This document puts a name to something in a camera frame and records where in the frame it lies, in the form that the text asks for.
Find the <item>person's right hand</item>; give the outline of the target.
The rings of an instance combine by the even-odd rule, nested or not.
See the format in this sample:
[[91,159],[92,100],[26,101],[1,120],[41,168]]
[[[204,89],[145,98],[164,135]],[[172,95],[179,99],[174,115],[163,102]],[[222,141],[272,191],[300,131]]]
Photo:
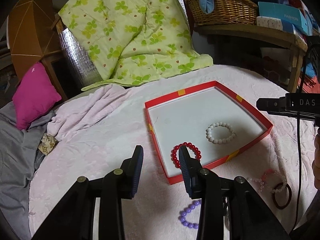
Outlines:
[[314,175],[314,186],[316,189],[320,189],[320,129],[317,130],[317,135],[314,140],[315,146],[315,158],[312,163],[312,170]]

